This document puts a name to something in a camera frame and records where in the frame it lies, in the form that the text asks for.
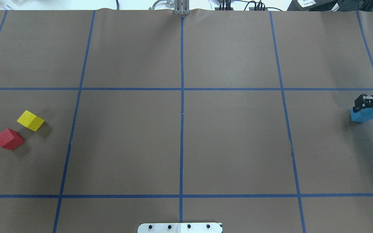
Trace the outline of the aluminium frame post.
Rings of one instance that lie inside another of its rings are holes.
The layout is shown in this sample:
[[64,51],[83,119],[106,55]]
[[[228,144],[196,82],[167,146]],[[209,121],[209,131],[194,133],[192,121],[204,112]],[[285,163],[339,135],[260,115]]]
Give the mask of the aluminium frame post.
[[175,15],[185,16],[190,14],[189,0],[173,0],[173,2]]

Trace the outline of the red cube block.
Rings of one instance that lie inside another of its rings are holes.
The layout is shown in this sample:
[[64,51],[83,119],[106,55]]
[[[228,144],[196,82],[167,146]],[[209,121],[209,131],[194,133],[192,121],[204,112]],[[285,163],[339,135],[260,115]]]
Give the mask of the red cube block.
[[17,131],[6,128],[0,132],[0,147],[7,150],[14,150],[22,145],[22,143],[24,143],[24,140]]

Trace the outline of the blue cube block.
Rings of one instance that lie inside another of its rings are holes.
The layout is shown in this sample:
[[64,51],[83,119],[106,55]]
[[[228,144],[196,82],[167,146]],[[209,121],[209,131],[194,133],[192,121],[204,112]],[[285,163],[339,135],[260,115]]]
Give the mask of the blue cube block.
[[373,119],[373,108],[365,108],[354,112],[353,109],[350,109],[351,121],[365,123]]

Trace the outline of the yellow cube block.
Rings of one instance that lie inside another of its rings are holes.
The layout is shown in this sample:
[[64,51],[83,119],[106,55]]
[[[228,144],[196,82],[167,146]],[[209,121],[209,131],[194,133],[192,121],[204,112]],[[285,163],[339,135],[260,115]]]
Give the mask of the yellow cube block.
[[43,125],[45,120],[33,114],[32,112],[25,110],[17,119],[17,122],[30,129],[31,131],[36,132]]

